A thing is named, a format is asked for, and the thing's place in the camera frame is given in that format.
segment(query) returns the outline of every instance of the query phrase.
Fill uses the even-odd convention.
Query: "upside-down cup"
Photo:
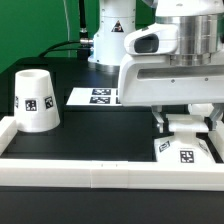
[[[16,73],[14,112],[23,132],[44,132],[60,123],[50,73],[42,69]]]

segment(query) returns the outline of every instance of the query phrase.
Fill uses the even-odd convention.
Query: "green background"
[[[153,18],[152,10],[141,0],[136,1],[139,29],[151,24]],[[93,37],[99,27],[99,0],[85,0],[85,4],[87,28]],[[78,0],[67,0],[67,5],[71,39],[78,40]],[[63,0],[0,0],[0,14],[0,73],[16,60],[35,57],[49,46],[68,39]]]

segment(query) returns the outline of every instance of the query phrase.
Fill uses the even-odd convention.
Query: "white block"
[[[4,117],[0,122],[0,155],[17,133],[16,119]]]
[[[92,188],[127,188],[128,162],[94,161],[91,170]]]
[[[128,188],[223,191],[223,176],[223,164],[130,163]]]
[[[91,161],[1,159],[1,186],[91,187]]]
[[[167,114],[170,132],[208,133],[208,127],[200,115]]]

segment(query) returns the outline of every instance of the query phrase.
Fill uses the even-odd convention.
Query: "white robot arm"
[[[154,1],[144,1],[152,6]],[[164,130],[163,105],[213,103],[212,130],[224,110],[222,0],[158,0],[156,23],[129,34],[119,73],[124,106],[149,106]],[[167,115],[174,136],[155,140],[158,162],[214,162],[196,132],[208,132],[201,116]]]

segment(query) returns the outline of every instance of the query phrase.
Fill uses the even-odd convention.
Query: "black table surface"
[[[67,58],[24,58],[0,74],[0,118],[13,115],[19,70],[50,71],[60,125],[18,132],[1,158],[155,161],[150,108],[66,106],[73,87],[117,88],[118,74]],[[186,113],[185,106],[165,113]],[[0,223],[223,223],[224,192],[0,187]]]

